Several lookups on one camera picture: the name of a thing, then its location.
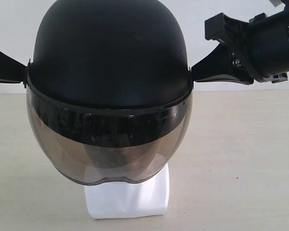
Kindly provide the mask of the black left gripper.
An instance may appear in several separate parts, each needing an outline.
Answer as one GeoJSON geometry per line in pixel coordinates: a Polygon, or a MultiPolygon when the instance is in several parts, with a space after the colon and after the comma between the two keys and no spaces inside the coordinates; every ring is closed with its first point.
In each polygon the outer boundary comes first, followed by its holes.
{"type": "Polygon", "coordinates": [[[26,84],[27,67],[0,51],[0,83],[26,84]]]}

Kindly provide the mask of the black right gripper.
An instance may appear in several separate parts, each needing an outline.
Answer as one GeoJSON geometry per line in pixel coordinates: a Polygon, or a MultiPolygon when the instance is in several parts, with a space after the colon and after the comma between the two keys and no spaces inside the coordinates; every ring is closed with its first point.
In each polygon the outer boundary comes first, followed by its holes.
{"type": "Polygon", "coordinates": [[[219,45],[191,67],[195,82],[231,82],[251,85],[255,81],[288,80],[288,16],[262,13],[243,22],[220,13],[205,21],[206,40],[219,45]]]}

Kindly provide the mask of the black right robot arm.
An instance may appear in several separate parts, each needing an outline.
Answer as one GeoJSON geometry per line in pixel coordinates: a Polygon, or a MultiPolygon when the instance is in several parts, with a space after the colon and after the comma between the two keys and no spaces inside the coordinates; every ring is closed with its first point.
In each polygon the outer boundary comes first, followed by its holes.
{"type": "Polygon", "coordinates": [[[218,46],[192,66],[195,82],[287,81],[289,72],[289,0],[284,10],[271,16],[262,13],[248,22],[219,13],[205,21],[205,39],[218,46]]]}

